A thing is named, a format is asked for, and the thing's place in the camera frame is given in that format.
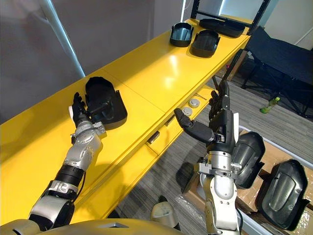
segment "green bottle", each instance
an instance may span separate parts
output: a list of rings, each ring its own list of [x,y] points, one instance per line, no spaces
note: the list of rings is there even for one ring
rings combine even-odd
[[[276,97],[275,99],[270,100],[268,102],[268,106],[263,107],[262,109],[260,109],[261,113],[262,114],[267,114],[272,109],[272,107],[274,107],[276,104],[278,104],[279,100],[280,100],[279,97]]]

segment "yellow table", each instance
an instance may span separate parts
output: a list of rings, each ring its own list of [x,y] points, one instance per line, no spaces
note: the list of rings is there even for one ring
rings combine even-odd
[[[197,21],[194,36],[202,30]],[[107,131],[103,149],[87,170],[85,187],[75,202],[73,222],[106,217],[160,158],[182,132],[173,116],[176,107],[196,97],[207,104],[211,88],[204,86],[240,48],[248,36],[221,36],[211,58],[189,53],[189,47],[169,44],[165,32],[121,58],[62,89],[0,126],[1,130],[1,224],[27,218],[31,207],[54,179],[70,148],[75,126],[67,107],[75,92],[84,95],[92,76],[111,81],[128,111],[125,124]],[[156,131],[160,136],[147,139]]]

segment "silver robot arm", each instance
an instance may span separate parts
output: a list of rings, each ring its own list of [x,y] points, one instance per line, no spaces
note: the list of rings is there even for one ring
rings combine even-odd
[[[230,109],[229,87],[226,81],[217,87],[218,93],[211,93],[209,101],[209,126],[190,120],[180,109],[175,116],[190,136],[206,143],[207,156],[195,165],[201,175],[205,202],[206,229],[208,234],[240,234],[235,199],[237,189],[234,184],[236,170],[241,168],[232,164],[231,154],[238,140],[239,119]]]
[[[92,123],[81,100],[76,93],[71,107],[76,125],[75,133],[71,135],[73,146],[55,179],[50,181],[29,214],[28,219],[36,222],[41,231],[70,223],[74,201],[79,195],[78,186],[101,147],[99,136],[105,132],[104,126],[100,122]]]

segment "cable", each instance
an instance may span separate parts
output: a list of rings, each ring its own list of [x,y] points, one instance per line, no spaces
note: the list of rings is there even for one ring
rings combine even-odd
[[[243,229],[244,219],[243,219],[243,215],[241,214],[240,210],[237,207],[236,207],[236,210],[240,216],[239,233],[241,234],[241,230]]]
[[[76,201],[76,199],[78,198],[78,196],[80,195],[80,193],[83,190],[84,184],[85,184],[85,179],[86,179],[86,172],[84,173],[84,178],[83,178],[83,182],[82,182],[82,186],[80,187],[78,194],[76,195],[76,197],[73,199],[73,203]]]

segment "black chair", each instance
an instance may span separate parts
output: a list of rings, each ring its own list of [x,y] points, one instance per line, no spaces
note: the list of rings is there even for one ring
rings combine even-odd
[[[245,79],[242,88],[264,89],[270,93],[270,99],[282,94],[298,115],[313,118],[313,115],[306,114],[308,107],[313,102],[313,52],[273,39],[261,27],[253,32],[246,49],[252,53],[256,65]],[[255,76],[260,69],[269,75],[268,83],[247,86],[247,81]],[[295,104],[290,95],[296,92],[309,95],[302,110]]]

